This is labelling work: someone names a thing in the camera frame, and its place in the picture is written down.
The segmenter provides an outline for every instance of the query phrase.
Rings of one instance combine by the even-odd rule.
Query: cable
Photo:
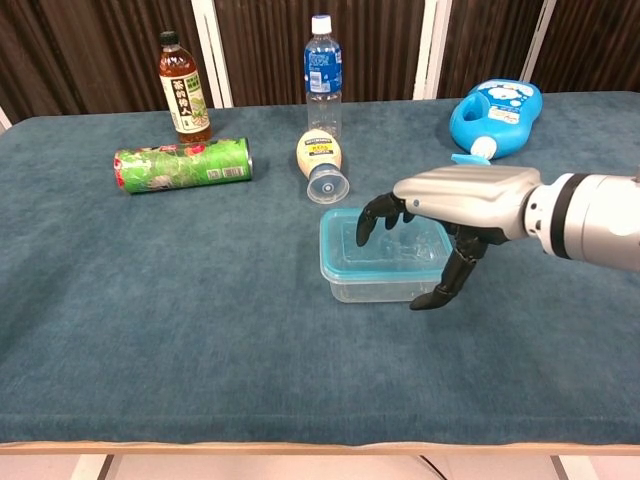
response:
[[[447,477],[445,477],[444,473],[442,473],[438,467],[436,467],[433,462],[431,460],[429,460],[427,457],[425,457],[424,455],[418,455],[420,457],[420,459],[425,462],[427,465],[429,465],[431,467],[431,470],[433,470],[442,480],[449,480]]]

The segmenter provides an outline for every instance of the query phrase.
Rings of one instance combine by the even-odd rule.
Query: table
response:
[[[499,163],[547,182],[635,171],[640,95],[544,100],[529,143]],[[334,207],[450,164],[456,102],[346,104],[351,192]],[[217,138],[249,138],[254,180],[134,196],[113,154],[175,143],[166,112],[33,118],[0,136],[5,451],[637,453],[640,277],[525,240],[491,247],[441,310],[341,304],[319,271],[329,207],[307,199],[295,163],[305,115],[212,110]]]

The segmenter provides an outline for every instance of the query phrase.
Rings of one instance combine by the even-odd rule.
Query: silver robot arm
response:
[[[399,181],[369,202],[358,221],[364,245],[379,217],[390,229],[403,215],[439,221],[456,246],[440,284],[411,308],[453,299],[488,245],[538,238],[545,252],[605,267],[640,271],[640,171],[636,177],[565,174],[543,185],[533,168],[452,165]]]

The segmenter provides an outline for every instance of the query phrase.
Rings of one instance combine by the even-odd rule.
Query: floor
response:
[[[77,455],[0,455],[2,480],[87,480]],[[431,456],[449,480],[558,480],[546,456]],[[599,480],[640,479],[640,457],[590,457]],[[430,480],[438,477],[417,457],[203,456],[116,457],[105,480]]]

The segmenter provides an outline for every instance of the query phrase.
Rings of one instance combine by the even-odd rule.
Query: water bottle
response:
[[[309,130],[324,130],[336,140],[342,131],[342,52],[331,38],[331,17],[311,19],[313,38],[304,51]]]

